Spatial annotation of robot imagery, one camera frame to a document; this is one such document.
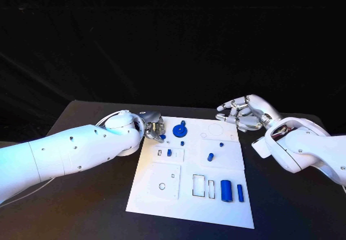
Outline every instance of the black table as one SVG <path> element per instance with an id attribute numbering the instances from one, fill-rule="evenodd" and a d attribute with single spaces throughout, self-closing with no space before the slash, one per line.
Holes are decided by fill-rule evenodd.
<path id="1" fill-rule="evenodd" d="M 95 124 L 118 110 L 160 111 L 163 116 L 215 119 L 206 108 L 73 101 L 48 135 Z M 283 114 L 320 119 L 307 114 Z M 92 169 L 56 178 L 35 194 L 0 208 L 1 239 L 344 239 L 346 194 L 308 167 L 293 174 L 251 143 L 264 129 L 239 134 L 255 229 L 125 212 L 140 150 Z"/>

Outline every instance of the robotic hand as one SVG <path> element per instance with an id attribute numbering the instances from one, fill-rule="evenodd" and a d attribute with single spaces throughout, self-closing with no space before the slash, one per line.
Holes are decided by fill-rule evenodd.
<path id="1" fill-rule="evenodd" d="M 235 124 L 242 132 L 265 127 L 265 135 L 251 144 L 262 158 L 272 155 L 291 173 L 313 166 L 337 184 L 346 186 L 344 135 L 330 136 L 304 118 L 283 119 L 271 104 L 254 94 L 225 102 L 218 111 L 223 109 L 231 109 L 229 116 L 219 113 L 216 119 Z"/>
<path id="2" fill-rule="evenodd" d="M 81 172 L 115 156 L 134 153 L 143 136 L 163 143 L 160 135 L 164 132 L 159 112 L 147 111 L 137 115 L 121 110 L 101 119 L 97 125 L 79 126 L 1 148 L 0 204 L 32 185 Z"/>

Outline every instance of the white board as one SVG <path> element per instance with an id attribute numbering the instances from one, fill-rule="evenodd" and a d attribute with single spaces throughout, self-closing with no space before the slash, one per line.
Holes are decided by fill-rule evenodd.
<path id="1" fill-rule="evenodd" d="M 218 120 L 179 117 L 163 117 L 163 120 L 166 140 L 164 143 L 157 143 L 144 139 L 125 211 L 254 229 L 236 126 Z M 177 138 L 173 135 L 173 127 L 182 120 L 186 122 L 187 134 Z M 183 150 L 183 161 L 177 159 L 166 161 L 164 159 L 170 157 L 159 160 L 154 156 L 157 147 L 164 150 Z M 209 151 L 216 153 L 212 162 L 208 162 Z M 160 168 L 169 169 L 164 170 L 167 183 L 173 166 L 179 167 L 177 198 L 171 197 L 174 196 L 171 189 L 171 192 L 160 190 L 160 180 L 153 180 L 153 172 L 157 172 L 153 164 L 161 164 L 164 166 Z M 193 175 L 205 176 L 205 197 L 193 196 Z M 232 202 L 222 201 L 222 180 L 229 180 L 232 184 Z M 213 181 L 215 199 L 209 198 L 209 181 Z M 238 184 L 242 185 L 244 202 L 238 200 Z"/>

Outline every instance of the white cable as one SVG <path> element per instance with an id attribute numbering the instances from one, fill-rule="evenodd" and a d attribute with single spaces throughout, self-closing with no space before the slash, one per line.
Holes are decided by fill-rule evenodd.
<path id="1" fill-rule="evenodd" d="M 105 117 L 98 121 L 98 123 L 97 123 L 95 125 L 99 126 L 99 124 L 101 124 L 112 115 L 118 114 L 120 112 L 121 112 L 121 111 L 117 111 L 117 112 L 111 113 L 108 116 L 105 116 Z"/>
<path id="2" fill-rule="evenodd" d="M 6 205 L 14 203 L 17 200 L 23 199 L 24 197 L 27 197 L 29 195 L 32 195 L 33 193 L 36 193 L 52 181 L 55 180 L 55 177 L 49 180 L 49 182 L 45 183 L 43 186 L 40 186 L 35 191 L 32 191 L 29 194 L 26 194 L 24 196 L 22 196 L 19 199 L 7 202 L 6 204 L 0 205 L 0 208 L 4 207 Z"/>

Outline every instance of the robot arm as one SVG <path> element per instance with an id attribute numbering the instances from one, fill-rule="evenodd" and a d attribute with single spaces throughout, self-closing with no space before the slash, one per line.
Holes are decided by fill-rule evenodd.
<path id="1" fill-rule="evenodd" d="M 267 129 L 252 147 L 262 158 L 272 155 L 281 167 L 297 173 L 308 166 L 316 167 L 340 185 L 346 186 L 346 136 L 330 136 L 310 120 L 295 117 L 283 119 L 270 103 L 257 95 L 239 97 L 218 107 L 231 108 L 231 114 L 216 119 L 236 124 L 246 132 Z"/>
<path id="2" fill-rule="evenodd" d="M 122 110 L 97 125 L 68 129 L 39 140 L 1 148 L 0 203 L 48 179 L 81 172 L 115 156 L 134 153 L 143 136 L 161 143 L 163 133 L 164 122 L 159 112 L 135 115 Z"/>

